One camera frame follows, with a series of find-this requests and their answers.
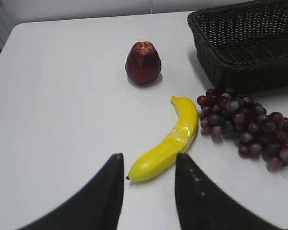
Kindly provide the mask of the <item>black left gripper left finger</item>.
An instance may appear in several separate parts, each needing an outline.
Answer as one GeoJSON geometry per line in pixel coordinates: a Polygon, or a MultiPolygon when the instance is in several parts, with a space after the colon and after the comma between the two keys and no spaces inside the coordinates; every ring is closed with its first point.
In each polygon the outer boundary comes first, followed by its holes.
{"type": "Polygon", "coordinates": [[[110,156],[98,173],[59,207],[25,230],[115,230],[124,196],[124,158],[110,156]]]}

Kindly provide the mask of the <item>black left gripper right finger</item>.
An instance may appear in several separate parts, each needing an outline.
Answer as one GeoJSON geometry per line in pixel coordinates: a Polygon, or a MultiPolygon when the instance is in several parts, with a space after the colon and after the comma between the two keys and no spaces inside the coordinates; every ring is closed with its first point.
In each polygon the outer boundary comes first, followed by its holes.
{"type": "Polygon", "coordinates": [[[175,200],[183,230],[275,230],[212,182],[187,154],[178,154],[175,200]]]}

